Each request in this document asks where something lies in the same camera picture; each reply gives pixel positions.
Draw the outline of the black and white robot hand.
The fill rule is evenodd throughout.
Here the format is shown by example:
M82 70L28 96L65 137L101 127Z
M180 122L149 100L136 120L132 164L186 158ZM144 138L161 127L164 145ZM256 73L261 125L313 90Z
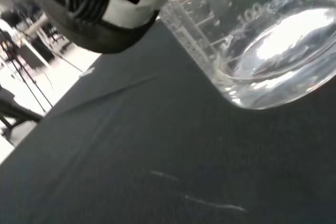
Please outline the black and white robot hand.
M77 46L116 54L136 44L168 0L34 0Z

